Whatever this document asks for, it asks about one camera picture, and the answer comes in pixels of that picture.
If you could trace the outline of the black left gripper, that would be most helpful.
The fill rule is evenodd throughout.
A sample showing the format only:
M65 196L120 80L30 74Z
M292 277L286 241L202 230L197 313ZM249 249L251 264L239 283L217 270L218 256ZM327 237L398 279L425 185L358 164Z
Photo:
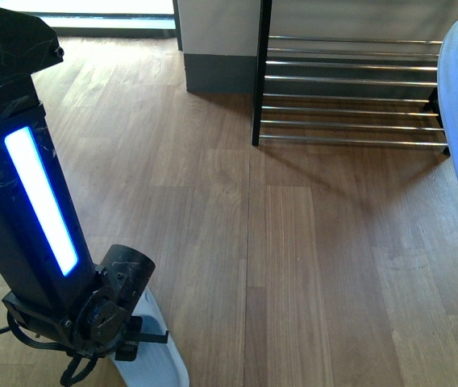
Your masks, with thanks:
M13 335L28 347L66 352L93 359L111 353L133 361L143 343L166 344L169 331L142 331L144 319L133 315L156 265L141 252L112 245L95 268L91 285L65 314L20 301L13 293L3 299Z

